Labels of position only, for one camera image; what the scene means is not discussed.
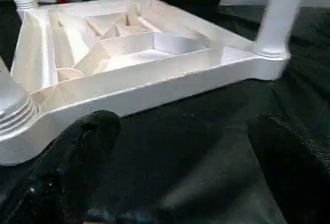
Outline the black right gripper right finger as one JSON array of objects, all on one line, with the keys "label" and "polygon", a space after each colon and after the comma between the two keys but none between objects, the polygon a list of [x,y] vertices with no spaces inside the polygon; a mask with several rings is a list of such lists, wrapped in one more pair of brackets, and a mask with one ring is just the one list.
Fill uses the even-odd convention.
[{"label": "black right gripper right finger", "polygon": [[248,136],[286,223],[329,223],[329,147],[265,115],[248,122]]}]

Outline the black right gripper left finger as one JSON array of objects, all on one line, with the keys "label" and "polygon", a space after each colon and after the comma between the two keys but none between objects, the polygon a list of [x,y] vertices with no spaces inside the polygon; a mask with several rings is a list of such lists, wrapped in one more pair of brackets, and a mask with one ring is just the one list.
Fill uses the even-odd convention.
[{"label": "black right gripper left finger", "polygon": [[8,192],[1,223],[83,223],[120,132],[107,110],[70,124]]}]

